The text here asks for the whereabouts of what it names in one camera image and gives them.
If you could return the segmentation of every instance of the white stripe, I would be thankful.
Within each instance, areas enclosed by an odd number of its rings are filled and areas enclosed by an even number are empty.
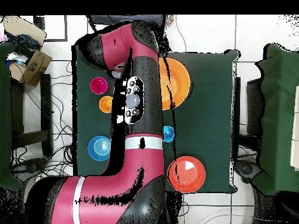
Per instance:
[[[79,200],[80,196],[81,196],[81,190],[83,187],[83,182],[85,180],[85,177],[80,177],[76,189],[75,189],[75,193],[74,193],[74,200],[72,202],[72,218],[74,221],[74,224],[80,224],[80,217],[79,217],[79,203],[75,202],[75,200]]]
[[[145,149],[163,149],[162,138],[155,136],[132,136],[126,138],[125,149],[139,149],[141,138],[144,138]]]

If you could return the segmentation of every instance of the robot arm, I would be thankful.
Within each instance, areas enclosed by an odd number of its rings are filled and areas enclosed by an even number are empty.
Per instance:
[[[36,212],[42,206],[46,212],[40,216],[43,224],[157,224],[165,205],[165,178],[154,35],[144,22],[136,21],[96,37],[84,37],[78,47],[88,64],[115,71],[123,70],[132,50],[131,76],[142,81],[142,117],[130,125],[130,133],[125,137],[119,173],[40,180],[27,199],[29,222],[36,224]]]

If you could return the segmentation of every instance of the red plate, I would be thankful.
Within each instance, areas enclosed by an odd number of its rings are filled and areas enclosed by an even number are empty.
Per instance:
[[[206,171],[196,158],[182,156],[169,165],[167,179],[176,191],[193,193],[202,187],[206,179]]]

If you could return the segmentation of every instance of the black bag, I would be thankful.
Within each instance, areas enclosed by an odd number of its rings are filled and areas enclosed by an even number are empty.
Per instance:
[[[29,35],[21,34],[14,36],[10,33],[7,33],[8,41],[13,42],[16,47],[16,53],[20,56],[24,55],[28,57],[28,62],[33,56],[36,50],[41,49],[41,45],[38,41],[31,38]]]

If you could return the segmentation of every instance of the tiled floor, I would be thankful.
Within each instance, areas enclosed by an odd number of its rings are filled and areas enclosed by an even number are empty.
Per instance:
[[[62,31],[55,30],[58,24],[46,23],[48,39],[60,39]],[[53,57],[53,61],[46,73],[52,78],[69,75],[67,65],[71,60],[71,45],[87,33],[93,33],[87,24],[85,16],[67,16],[67,42],[45,42],[42,51]],[[166,30],[172,51],[197,51],[199,53],[223,53],[228,49],[237,49],[241,57],[237,63],[237,75],[241,77],[241,116],[242,133],[246,133],[246,83],[260,77],[260,71],[254,62],[262,59],[263,48],[267,43],[279,43],[287,49],[299,48],[298,17],[280,15],[178,15],[176,23]],[[52,79],[51,84],[58,82],[71,83],[72,77],[65,76]],[[72,125],[72,92],[71,86],[58,84],[52,87],[53,95],[64,104],[62,119]],[[39,86],[27,87],[27,92],[40,105]],[[53,98],[61,108],[61,103]],[[25,95],[25,131],[40,129],[40,111]],[[59,126],[59,112],[53,105],[53,119]],[[63,136],[64,144],[71,144],[71,136]],[[62,139],[54,141],[54,149],[62,146]],[[24,155],[25,159],[41,155],[40,145],[31,145]],[[62,159],[62,152],[55,156],[55,160]],[[251,224],[254,211],[252,188],[244,184],[241,178],[234,174],[234,185],[238,187],[235,194],[189,194],[185,195],[180,224]]]

